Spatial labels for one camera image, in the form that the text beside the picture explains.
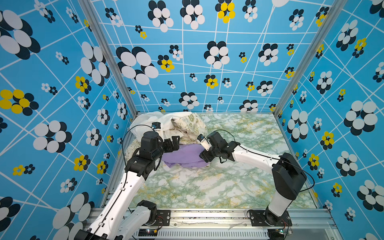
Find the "purple cloth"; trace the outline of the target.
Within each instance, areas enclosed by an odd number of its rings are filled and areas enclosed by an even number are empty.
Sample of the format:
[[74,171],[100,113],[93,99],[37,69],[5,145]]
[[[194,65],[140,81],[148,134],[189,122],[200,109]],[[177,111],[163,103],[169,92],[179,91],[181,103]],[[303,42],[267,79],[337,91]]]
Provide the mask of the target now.
[[204,150],[204,147],[199,144],[180,145],[177,151],[164,153],[162,161],[169,168],[175,165],[183,168],[203,168],[209,165],[200,157],[200,153]]

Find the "white cloth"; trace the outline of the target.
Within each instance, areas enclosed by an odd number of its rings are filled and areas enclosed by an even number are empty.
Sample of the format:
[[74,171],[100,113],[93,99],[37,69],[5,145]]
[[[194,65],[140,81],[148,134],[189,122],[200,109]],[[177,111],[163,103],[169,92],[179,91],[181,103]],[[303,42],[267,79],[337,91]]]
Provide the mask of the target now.
[[161,130],[163,131],[160,136],[163,139],[171,139],[172,136],[183,137],[184,134],[180,130],[176,130],[173,121],[180,120],[181,118],[191,115],[191,112],[177,112],[163,114],[161,112],[151,112],[139,115],[131,124],[131,133],[140,142],[144,133],[153,131],[151,127],[153,123],[160,123]]

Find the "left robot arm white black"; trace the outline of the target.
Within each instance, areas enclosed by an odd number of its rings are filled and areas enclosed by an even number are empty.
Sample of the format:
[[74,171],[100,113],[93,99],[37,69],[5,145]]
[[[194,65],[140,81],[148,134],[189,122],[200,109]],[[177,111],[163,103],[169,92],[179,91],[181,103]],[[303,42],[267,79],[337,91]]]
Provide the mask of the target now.
[[113,196],[87,230],[79,230],[76,240],[129,240],[145,224],[157,220],[157,205],[141,201],[136,209],[125,217],[134,196],[152,171],[156,171],[164,153],[180,148],[180,137],[163,139],[159,131],[144,133],[141,145],[125,163],[125,172]]

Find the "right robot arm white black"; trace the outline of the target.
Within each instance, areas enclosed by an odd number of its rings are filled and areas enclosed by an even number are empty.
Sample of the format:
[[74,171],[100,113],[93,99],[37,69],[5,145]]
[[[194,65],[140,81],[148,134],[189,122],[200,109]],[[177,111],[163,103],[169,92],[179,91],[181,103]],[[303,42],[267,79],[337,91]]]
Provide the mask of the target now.
[[275,226],[282,220],[307,181],[306,172],[289,153],[272,155],[249,149],[237,141],[227,142],[217,131],[207,137],[198,135],[197,142],[204,147],[200,158],[207,163],[219,158],[221,163],[244,163],[273,176],[276,190],[264,213],[267,225]]

